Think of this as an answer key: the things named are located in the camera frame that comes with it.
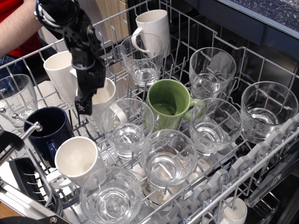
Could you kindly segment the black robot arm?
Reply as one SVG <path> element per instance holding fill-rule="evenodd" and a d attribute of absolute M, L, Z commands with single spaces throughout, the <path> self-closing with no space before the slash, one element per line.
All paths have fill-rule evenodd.
<path fill-rule="evenodd" d="M 101 41 L 90 18 L 76 0 L 38 0 L 35 14 L 46 29 L 63 36 L 77 73 L 77 113 L 91 115 L 92 97 L 104 87 L 106 67 L 100 57 Z"/>

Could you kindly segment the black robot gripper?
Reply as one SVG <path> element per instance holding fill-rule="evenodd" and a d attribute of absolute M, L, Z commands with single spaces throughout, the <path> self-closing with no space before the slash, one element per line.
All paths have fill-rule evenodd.
<path fill-rule="evenodd" d="M 75 107 L 78 114 L 92 115 L 92 97 L 104 87 L 105 63 L 100 57 L 101 41 L 95 34 L 91 20 L 82 9 L 64 32 L 65 42 L 71 52 L 71 64 L 76 70 L 78 88 Z"/>

